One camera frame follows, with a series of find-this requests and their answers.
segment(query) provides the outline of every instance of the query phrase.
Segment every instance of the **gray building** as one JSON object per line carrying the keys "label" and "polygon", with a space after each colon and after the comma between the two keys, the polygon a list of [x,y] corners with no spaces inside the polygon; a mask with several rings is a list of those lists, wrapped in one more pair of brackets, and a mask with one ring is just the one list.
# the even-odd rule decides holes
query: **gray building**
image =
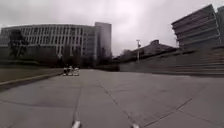
{"label": "gray building", "polygon": [[133,58],[136,59],[138,51],[139,51],[140,58],[143,58],[143,57],[147,57],[151,55],[156,55],[158,53],[165,52],[171,49],[175,49],[175,48],[165,44],[160,44],[159,40],[153,40],[150,42],[149,45],[146,45],[139,49],[135,49],[133,51],[127,50],[127,52],[125,52],[123,55],[119,56],[118,58],[121,61],[126,61]]}
{"label": "gray building", "polygon": [[216,13],[212,5],[172,23],[180,48],[201,48],[221,43]]}
{"label": "gray building", "polygon": [[100,52],[99,57],[111,57],[111,24],[96,22],[95,26],[98,29],[96,39],[98,40],[98,52]]}
{"label": "gray building", "polygon": [[107,30],[107,26],[104,24],[97,22],[95,26],[44,24],[5,27],[1,30],[0,47],[7,47],[10,32],[19,29],[29,42],[31,49],[37,46],[54,46],[56,47],[56,54],[60,58],[63,56],[65,47],[69,46],[71,56],[76,53],[82,57],[97,60],[102,54],[98,46],[104,49],[105,53],[111,53],[111,38],[108,38],[111,37],[109,35],[111,34],[111,25],[107,24],[110,26],[110,30]]}
{"label": "gray building", "polygon": [[222,43],[224,43],[224,6],[218,8],[217,19],[219,23],[219,31],[220,31]]}

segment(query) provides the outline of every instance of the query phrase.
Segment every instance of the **lamp post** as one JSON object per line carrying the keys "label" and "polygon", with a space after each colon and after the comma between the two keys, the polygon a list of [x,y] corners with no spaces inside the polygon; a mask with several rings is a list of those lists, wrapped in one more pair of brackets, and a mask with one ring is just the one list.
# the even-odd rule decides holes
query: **lamp post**
{"label": "lamp post", "polygon": [[138,39],[137,40],[137,45],[138,45],[138,49],[137,49],[137,60],[138,60],[138,62],[139,62],[139,48],[141,47],[141,45],[140,45],[140,40]]}

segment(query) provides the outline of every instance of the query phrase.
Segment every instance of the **road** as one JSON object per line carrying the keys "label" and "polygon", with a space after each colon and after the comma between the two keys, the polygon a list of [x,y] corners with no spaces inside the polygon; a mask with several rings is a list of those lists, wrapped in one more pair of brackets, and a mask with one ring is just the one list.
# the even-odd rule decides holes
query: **road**
{"label": "road", "polygon": [[223,128],[224,80],[81,70],[0,93],[1,128]]}

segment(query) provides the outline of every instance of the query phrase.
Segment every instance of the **concrete wall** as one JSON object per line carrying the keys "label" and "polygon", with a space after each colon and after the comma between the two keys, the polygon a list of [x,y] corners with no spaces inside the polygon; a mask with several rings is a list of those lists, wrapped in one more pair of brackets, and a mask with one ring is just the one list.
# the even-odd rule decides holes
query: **concrete wall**
{"label": "concrete wall", "polygon": [[119,65],[123,72],[143,73],[214,73],[224,72],[224,50],[219,48],[203,49],[201,51],[175,51],[139,62],[128,62]]}

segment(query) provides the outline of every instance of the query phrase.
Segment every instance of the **sky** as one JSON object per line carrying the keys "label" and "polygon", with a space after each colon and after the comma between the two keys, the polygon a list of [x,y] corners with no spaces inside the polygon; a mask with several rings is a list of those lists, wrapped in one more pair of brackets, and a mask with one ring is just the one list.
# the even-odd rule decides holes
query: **sky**
{"label": "sky", "polygon": [[0,0],[0,27],[27,24],[112,24],[112,52],[160,43],[177,46],[171,23],[224,0]]}

